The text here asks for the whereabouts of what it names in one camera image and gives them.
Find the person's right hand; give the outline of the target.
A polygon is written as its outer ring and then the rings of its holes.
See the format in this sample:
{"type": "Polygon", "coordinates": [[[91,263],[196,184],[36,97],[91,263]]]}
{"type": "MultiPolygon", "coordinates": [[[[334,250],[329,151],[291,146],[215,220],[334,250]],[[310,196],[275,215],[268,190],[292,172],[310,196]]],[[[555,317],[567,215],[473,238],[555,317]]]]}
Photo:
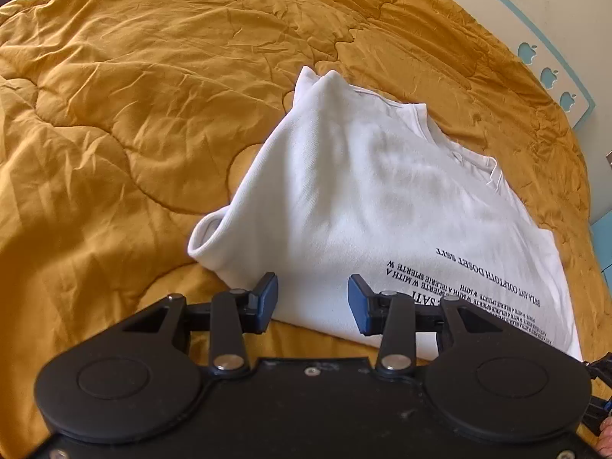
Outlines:
{"type": "Polygon", "coordinates": [[[612,418],[605,418],[599,427],[596,451],[604,458],[612,457],[612,418]]]}

